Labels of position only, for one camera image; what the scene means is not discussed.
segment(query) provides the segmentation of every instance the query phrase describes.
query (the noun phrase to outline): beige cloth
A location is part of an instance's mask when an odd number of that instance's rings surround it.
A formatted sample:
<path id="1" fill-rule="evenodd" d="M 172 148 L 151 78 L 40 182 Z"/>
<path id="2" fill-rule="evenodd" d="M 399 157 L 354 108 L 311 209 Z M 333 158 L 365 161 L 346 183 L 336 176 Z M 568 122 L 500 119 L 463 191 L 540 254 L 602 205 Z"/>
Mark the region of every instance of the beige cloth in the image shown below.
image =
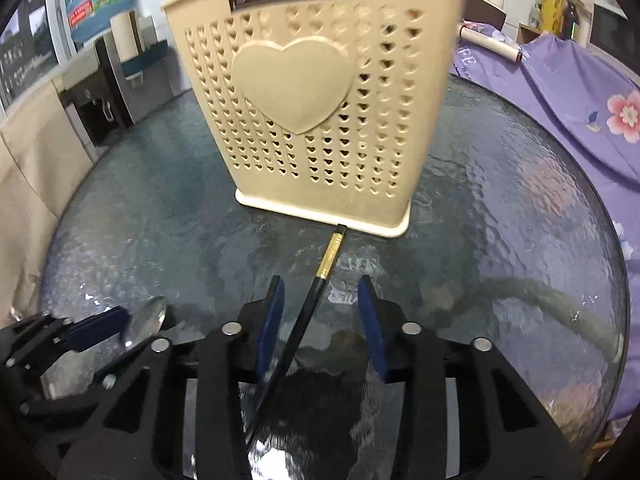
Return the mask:
<path id="1" fill-rule="evenodd" d="M 0 326 L 37 310 L 58 219 L 91 169 L 51 81 L 0 125 Z"/>

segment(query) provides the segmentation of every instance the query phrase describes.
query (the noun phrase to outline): red label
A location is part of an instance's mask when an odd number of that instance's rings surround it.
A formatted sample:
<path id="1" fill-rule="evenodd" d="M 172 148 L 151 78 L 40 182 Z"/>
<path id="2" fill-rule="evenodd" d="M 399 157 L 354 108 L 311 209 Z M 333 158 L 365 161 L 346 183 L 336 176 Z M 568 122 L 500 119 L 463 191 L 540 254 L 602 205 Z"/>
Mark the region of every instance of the red label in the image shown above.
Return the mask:
<path id="1" fill-rule="evenodd" d="M 94 4 L 92 3 L 92 1 L 87 0 L 83 2 L 82 4 L 77 6 L 73 10 L 73 12 L 71 12 L 71 15 L 69 16 L 69 25 L 73 27 L 74 25 L 84 20 L 87 16 L 90 16 L 92 12 L 94 12 Z"/>

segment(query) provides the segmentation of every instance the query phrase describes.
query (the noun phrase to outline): silver screw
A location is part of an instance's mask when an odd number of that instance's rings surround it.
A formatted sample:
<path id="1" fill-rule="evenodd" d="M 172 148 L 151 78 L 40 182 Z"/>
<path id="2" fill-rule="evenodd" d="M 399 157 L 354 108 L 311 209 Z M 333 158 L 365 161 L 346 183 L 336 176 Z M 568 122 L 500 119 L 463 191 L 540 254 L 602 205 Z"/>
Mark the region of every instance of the silver screw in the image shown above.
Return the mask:
<path id="1" fill-rule="evenodd" d="M 224 335 L 236 335 L 239 334 L 241 330 L 242 325 L 235 321 L 230 321 L 222 326 L 222 333 Z"/>
<path id="2" fill-rule="evenodd" d="M 151 349 L 154 352 L 164 352 L 165 350 L 167 350 L 169 348 L 169 340 L 168 339 L 156 339 L 155 341 L 153 341 L 151 343 Z"/>
<path id="3" fill-rule="evenodd" d="M 491 341 L 489 341 L 485 337 L 474 339 L 474 346 L 476 347 L 476 350 L 479 350 L 481 352 L 488 352 L 489 350 L 491 350 L 491 348 L 494 347 L 493 343 L 491 343 Z"/>
<path id="4" fill-rule="evenodd" d="M 105 390 L 111 390 L 114 387 L 115 383 L 116 383 L 116 376 L 113 374 L 109 374 L 105 376 L 104 379 L 102 380 L 102 387 Z"/>
<path id="5" fill-rule="evenodd" d="M 418 335 L 422 332 L 422 327 L 413 321 L 409 321 L 402 325 L 402 331 L 407 335 Z"/>

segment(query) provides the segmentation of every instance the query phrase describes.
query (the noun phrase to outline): purple cloth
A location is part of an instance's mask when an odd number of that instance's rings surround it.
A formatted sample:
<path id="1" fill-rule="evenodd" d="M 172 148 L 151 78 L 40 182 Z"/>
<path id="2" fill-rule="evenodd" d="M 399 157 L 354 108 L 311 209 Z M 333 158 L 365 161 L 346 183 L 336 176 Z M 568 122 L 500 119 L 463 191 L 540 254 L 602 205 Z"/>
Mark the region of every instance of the purple cloth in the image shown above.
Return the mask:
<path id="1" fill-rule="evenodd" d="M 476 30 L 502 41 L 490 25 Z M 578 161 L 621 239 L 631 294 L 631 330 L 610 418 L 640 402 L 640 92 L 631 80 L 573 41 L 543 36 L 513 63 L 472 44 L 457 47 L 451 73 L 500 94 L 544 126 Z"/>

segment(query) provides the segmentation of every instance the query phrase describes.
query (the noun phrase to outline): basket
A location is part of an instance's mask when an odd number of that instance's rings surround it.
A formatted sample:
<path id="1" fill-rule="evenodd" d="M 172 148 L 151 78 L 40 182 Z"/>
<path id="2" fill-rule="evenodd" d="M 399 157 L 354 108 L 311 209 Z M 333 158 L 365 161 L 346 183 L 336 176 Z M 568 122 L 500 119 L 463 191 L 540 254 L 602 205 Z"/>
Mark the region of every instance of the basket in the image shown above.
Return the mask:
<path id="1" fill-rule="evenodd" d="M 238 202 L 404 233 L 462 0 L 163 7 Z"/>

